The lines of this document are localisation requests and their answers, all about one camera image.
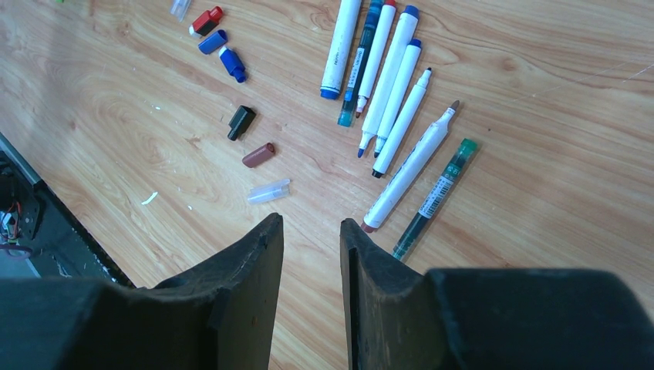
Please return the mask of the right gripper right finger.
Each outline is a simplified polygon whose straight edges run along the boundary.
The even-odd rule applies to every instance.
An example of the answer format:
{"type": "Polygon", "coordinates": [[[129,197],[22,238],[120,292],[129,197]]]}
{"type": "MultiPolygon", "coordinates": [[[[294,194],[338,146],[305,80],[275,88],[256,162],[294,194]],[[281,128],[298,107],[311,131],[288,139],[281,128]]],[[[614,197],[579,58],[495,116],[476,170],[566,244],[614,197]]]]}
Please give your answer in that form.
{"type": "Polygon", "coordinates": [[[616,275],[570,268],[416,272],[340,226],[351,369],[651,369],[653,324],[616,275]]]}

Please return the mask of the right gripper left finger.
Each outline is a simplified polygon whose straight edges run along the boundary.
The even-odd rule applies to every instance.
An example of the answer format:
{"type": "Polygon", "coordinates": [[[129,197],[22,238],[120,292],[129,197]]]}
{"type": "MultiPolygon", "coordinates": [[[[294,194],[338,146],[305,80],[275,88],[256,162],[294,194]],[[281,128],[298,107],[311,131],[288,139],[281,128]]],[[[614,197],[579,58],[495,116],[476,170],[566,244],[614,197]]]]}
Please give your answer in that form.
{"type": "Polygon", "coordinates": [[[1,282],[3,369],[266,369],[284,228],[240,240],[153,288],[99,278],[1,282]]]}

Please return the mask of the white marker red cap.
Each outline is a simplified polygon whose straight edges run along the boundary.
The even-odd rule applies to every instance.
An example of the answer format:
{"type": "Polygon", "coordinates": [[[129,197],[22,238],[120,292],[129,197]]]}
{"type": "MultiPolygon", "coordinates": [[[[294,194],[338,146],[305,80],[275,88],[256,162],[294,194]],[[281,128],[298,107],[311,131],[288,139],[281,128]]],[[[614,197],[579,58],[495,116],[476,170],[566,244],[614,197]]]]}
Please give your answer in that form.
{"type": "Polygon", "coordinates": [[[381,58],[386,47],[389,31],[393,23],[395,13],[396,2],[393,0],[384,1],[381,8],[379,21],[376,26],[373,43],[370,48],[369,58],[367,60],[366,68],[362,77],[362,83],[359,88],[356,118],[360,117],[372,95],[373,87],[379,70],[379,65],[381,63],[381,58]]]}

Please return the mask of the white marker dark cap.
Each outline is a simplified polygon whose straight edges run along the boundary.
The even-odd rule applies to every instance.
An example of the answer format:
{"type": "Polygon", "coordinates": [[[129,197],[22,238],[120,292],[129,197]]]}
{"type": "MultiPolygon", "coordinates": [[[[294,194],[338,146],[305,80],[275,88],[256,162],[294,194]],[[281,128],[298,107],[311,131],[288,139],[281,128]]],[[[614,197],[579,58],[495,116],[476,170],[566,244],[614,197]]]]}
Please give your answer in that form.
{"type": "Polygon", "coordinates": [[[433,70],[431,67],[427,68],[413,86],[396,118],[394,126],[382,148],[382,151],[373,165],[373,177],[381,178],[387,173],[387,170],[396,155],[396,151],[398,150],[399,145],[413,121],[413,117],[415,116],[423,97],[425,96],[432,72],[433,70]]]}

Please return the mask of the clear pen cap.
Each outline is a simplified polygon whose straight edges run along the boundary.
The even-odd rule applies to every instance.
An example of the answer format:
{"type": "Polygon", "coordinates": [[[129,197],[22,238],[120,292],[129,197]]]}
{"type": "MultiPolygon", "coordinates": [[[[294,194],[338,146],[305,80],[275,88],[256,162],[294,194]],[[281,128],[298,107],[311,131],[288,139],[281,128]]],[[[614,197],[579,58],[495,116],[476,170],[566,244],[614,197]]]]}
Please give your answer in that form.
{"type": "Polygon", "coordinates": [[[287,197],[290,194],[290,179],[283,179],[255,187],[248,194],[250,204],[262,204],[278,198],[287,197]]]}
{"type": "Polygon", "coordinates": [[[182,22],[190,8],[191,2],[191,0],[173,0],[170,7],[170,14],[178,22],[182,22]]]}

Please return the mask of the white marker blue cap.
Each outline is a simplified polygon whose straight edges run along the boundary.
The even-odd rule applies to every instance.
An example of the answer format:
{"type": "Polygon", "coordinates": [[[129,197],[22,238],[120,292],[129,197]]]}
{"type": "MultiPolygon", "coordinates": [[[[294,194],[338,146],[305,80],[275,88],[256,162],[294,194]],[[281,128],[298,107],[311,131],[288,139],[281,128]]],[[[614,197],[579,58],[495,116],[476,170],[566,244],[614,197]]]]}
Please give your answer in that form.
{"type": "Polygon", "coordinates": [[[420,10],[414,5],[407,5],[400,13],[390,45],[386,45],[383,52],[372,95],[365,106],[367,112],[357,157],[364,154],[369,141],[377,135],[404,50],[413,37],[419,19],[420,10]]]}

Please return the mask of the dark blue square cap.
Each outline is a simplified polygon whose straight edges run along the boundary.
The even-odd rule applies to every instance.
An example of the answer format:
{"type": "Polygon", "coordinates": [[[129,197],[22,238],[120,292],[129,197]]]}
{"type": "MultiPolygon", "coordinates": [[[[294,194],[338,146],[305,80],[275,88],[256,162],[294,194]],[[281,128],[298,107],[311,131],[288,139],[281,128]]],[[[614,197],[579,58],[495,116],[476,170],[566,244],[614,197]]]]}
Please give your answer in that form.
{"type": "Polygon", "coordinates": [[[227,46],[222,46],[218,50],[218,57],[228,74],[234,77],[238,83],[243,83],[247,80],[248,77],[245,73],[244,64],[236,52],[227,46]]]}

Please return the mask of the slim white blue marker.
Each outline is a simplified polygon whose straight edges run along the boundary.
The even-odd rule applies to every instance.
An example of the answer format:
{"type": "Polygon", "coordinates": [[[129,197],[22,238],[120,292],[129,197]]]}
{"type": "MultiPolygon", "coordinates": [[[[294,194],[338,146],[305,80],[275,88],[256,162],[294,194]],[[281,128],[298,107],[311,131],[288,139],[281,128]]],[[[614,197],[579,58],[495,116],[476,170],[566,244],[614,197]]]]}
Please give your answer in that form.
{"type": "Polygon", "coordinates": [[[389,99],[376,135],[376,144],[373,152],[375,158],[380,155],[384,144],[389,138],[421,51],[422,41],[420,39],[411,39],[404,50],[403,58],[399,64],[399,69],[390,90],[389,99]]]}

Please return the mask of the white marker maroon cap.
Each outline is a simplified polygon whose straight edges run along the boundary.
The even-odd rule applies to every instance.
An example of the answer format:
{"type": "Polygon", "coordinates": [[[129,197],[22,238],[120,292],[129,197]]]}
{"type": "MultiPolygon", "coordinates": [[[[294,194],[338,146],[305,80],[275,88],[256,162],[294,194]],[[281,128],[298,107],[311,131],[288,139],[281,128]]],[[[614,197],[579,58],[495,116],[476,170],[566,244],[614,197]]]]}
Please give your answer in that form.
{"type": "Polygon", "coordinates": [[[435,154],[440,144],[449,132],[449,124],[457,109],[460,100],[454,101],[443,115],[431,123],[420,140],[413,147],[396,174],[388,182],[376,202],[369,208],[362,219],[361,228],[366,233],[379,229],[393,208],[399,203],[401,197],[416,179],[417,175],[426,166],[431,156],[435,154]]]}

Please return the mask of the translucent blue pen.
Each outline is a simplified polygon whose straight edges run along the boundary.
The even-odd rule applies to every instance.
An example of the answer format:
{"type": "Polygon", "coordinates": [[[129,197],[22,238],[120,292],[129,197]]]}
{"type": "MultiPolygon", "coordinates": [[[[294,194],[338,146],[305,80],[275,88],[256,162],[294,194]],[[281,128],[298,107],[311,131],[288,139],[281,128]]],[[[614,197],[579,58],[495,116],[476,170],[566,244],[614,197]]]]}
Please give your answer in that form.
{"type": "Polygon", "coordinates": [[[338,119],[338,124],[340,126],[350,127],[354,121],[357,96],[362,84],[363,74],[369,58],[371,45],[376,33],[376,27],[379,22],[383,4],[383,0],[372,0],[370,2],[338,119]]]}

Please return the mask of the black marker cap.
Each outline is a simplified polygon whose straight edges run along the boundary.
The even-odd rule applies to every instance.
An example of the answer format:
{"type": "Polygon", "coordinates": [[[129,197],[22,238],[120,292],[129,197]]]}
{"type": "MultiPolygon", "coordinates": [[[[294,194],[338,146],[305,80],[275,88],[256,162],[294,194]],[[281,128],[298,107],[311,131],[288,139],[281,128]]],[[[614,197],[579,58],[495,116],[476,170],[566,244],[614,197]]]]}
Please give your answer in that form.
{"type": "Polygon", "coordinates": [[[239,106],[229,122],[230,131],[227,138],[236,141],[243,135],[256,117],[256,112],[247,106],[239,106]]]}

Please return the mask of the white marker blue end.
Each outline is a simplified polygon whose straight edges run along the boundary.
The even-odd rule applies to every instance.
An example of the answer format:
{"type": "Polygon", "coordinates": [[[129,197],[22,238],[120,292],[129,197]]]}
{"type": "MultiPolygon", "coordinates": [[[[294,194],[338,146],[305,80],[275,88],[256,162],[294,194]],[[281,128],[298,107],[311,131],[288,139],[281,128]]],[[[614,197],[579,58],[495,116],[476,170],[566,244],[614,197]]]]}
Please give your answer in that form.
{"type": "Polygon", "coordinates": [[[340,96],[361,3],[361,0],[343,0],[340,3],[320,86],[320,96],[324,99],[335,100],[340,96]]]}

